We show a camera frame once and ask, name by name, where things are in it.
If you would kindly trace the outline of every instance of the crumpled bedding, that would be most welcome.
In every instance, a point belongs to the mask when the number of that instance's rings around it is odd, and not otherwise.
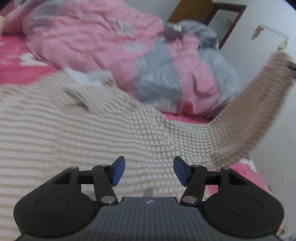
[[[200,57],[216,46],[210,30],[180,26],[182,37],[169,41],[161,19],[121,0],[28,0],[4,32],[26,34],[30,51],[55,67],[110,70],[121,90],[161,112],[213,117],[239,92],[239,77],[219,52]]]

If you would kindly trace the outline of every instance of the pink bed sheet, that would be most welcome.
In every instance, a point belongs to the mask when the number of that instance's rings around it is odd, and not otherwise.
[[[39,80],[42,76],[57,70],[35,58],[25,44],[23,35],[4,35],[0,39],[0,85],[26,85]],[[165,114],[172,121],[182,121],[194,124],[205,124],[208,120],[197,116]],[[266,184],[258,174],[252,160],[242,159],[231,166],[236,172],[269,192]],[[218,191],[216,186],[208,186],[210,194]]]

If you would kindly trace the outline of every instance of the black object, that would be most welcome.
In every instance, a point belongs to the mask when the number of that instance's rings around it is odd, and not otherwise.
[[[187,186],[180,203],[124,197],[119,204],[111,186],[124,172],[124,157],[92,171],[69,167],[16,204],[18,241],[279,240],[284,210],[264,190],[232,169],[210,172],[180,157],[173,166]],[[81,184],[94,185],[96,202],[81,193]],[[202,202],[205,185],[218,185],[219,192]]]

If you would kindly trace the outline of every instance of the brown door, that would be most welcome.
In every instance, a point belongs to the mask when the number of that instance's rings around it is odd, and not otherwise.
[[[191,19],[203,23],[213,8],[214,4],[211,0],[181,0],[168,22],[177,23],[184,19]]]

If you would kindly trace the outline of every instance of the beige striped cloth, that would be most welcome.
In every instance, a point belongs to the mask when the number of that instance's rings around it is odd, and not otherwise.
[[[13,208],[24,195],[69,166],[81,170],[126,158],[115,192],[177,196],[184,188],[173,159],[211,170],[246,156],[278,114],[292,84],[285,53],[274,54],[250,85],[211,123],[166,119],[131,99],[113,80],[75,85],[65,73],[0,91],[0,240],[19,232]],[[93,189],[84,189],[91,195]]]

